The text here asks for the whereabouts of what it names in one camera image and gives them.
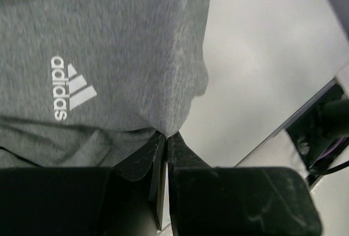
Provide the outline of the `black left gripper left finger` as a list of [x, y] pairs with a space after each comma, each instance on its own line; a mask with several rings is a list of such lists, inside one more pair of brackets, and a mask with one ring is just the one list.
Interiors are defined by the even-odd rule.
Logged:
[[156, 235], [166, 139], [155, 133], [113, 167], [1, 170], [1, 235]]

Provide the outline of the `grey adidas t-shirt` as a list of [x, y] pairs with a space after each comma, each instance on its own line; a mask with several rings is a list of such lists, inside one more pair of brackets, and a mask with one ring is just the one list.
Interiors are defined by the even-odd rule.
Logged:
[[1, 0], [1, 167], [113, 166], [205, 93], [210, 0]]

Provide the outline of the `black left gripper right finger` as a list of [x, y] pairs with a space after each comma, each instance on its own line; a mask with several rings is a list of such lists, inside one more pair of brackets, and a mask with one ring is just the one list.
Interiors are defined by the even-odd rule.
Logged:
[[211, 167], [167, 140], [174, 235], [321, 235], [307, 183], [288, 167]]

